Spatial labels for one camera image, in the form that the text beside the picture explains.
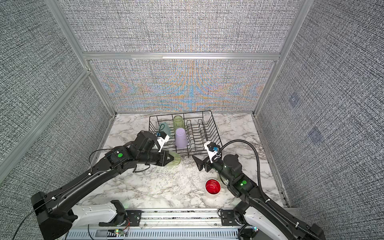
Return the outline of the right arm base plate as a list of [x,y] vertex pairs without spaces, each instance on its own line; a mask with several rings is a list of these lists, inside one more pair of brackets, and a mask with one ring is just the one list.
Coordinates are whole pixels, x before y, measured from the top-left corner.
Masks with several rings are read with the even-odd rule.
[[236,220],[233,210],[219,209],[218,215],[221,219],[222,226],[224,227],[239,227],[242,225]]

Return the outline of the lilac plastic cup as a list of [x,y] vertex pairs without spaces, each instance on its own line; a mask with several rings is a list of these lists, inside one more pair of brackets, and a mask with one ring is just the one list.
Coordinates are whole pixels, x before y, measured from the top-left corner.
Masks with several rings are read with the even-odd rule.
[[185,129],[178,128],[175,131],[175,145],[177,148],[184,149],[188,145],[188,138]]

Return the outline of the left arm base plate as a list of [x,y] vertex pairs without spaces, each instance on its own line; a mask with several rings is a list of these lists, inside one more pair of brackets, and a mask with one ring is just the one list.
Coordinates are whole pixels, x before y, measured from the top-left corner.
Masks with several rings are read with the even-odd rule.
[[125,214],[117,214],[110,222],[100,222],[99,227],[138,227],[140,225],[143,211],[128,210]]

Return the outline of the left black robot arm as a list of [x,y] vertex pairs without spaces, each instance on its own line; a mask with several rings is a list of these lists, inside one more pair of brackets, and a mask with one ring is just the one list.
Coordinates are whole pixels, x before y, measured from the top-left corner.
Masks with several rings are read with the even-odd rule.
[[138,164],[164,167],[173,160],[156,135],[141,131],[134,141],[112,148],[89,170],[66,185],[49,193],[37,192],[31,202],[43,238],[55,240],[67,233],[80,218],[73,207],[100,185]]

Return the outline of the tall green glass cup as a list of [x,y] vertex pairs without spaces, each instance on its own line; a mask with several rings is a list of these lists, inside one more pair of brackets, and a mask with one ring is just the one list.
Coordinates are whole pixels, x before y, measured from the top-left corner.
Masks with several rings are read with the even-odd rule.
[[178,129],[185,129],[184,118],[181,115],[174,116],[173,118],[174,132]]

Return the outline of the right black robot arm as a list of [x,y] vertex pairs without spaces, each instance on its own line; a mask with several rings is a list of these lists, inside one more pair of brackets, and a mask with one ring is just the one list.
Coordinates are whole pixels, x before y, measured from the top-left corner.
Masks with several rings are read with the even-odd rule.
[[293,216],[269,198],[260,184],[255,183],[242,171],[238,155],[226,155],[223,159],[204,160],[193,156],[199,169],[215,170],[228,181],[228,190],[241,200],[235,207],[238,221],[255,226],[274,240],[324,240],[324,231],[313,224],[309,226]]

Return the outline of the teal translucent cup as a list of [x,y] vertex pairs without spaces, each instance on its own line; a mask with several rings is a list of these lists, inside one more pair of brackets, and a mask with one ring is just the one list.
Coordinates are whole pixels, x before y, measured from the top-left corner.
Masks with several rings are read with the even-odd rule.
[[170,127],[169,127],[169,125],[167,123],[161,123],[160,124],[159,132],[164,132],[169,137],[171,137],[171,135],[172,135],[171,129],[170,129]]

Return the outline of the black wire dish rack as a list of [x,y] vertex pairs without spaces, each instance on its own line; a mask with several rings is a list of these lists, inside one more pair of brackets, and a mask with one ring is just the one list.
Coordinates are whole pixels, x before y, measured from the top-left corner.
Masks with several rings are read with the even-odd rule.
[[[185,122],[188,145],[184,149],[177,148],[175,145],[173,118],[177,115],[181,115]],[[149,118],[149,132],[156,135],[159,132],[161,123],[167,123],[172,132],[169,141],[163,148],[178,153],[182,157],[189,157],[191,155],[204,156],[207,153],[204,149],[204,143],[207,141],[212,141],[222,146],[221,137],[212,111],[152,115]]]

